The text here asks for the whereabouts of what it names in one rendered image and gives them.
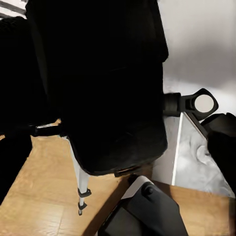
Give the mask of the camera tripod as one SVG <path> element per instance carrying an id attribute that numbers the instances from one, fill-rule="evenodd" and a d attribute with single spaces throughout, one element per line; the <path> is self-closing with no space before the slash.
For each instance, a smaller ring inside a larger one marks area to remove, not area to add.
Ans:
<path id="1" fill-rule="evenodd" d="M 6 134 L 5 137 L 11 136 L 13 134 L 17 134 L 20 132 L 28 131 L 30 136 L 32 137 L 38 137 L 38 136 L 55 136 L 64 140 L 69 141 L 68 134 L 63 134 L 60 129 L 60 123 L 58 126 L 48 124 L 44 126 L 25 126 L 25 127 L 20 127 L 17 131 Z M 74 163 L 74 168 L 75 168 L 75 173 L 76 173 L 76 178 L 77 178 L 77 183 L 78 183 L 78 193 L 80 195 L 80 202 L 78 203 L 79 206 L 79 215 L 82 215 L 82 210 L 87 207 L 87 204 L 85 203 L 84 199 L 85 197 L 88 197 L 89 195 L 92 194 L 91 190 L 88 189 L 88 181 L 90 175 L 86 174 L 79 166 L 78 162 L 76 161 L 72 147 L 71 147 L 71 156 L 73 158 L 73 163 Z"/>

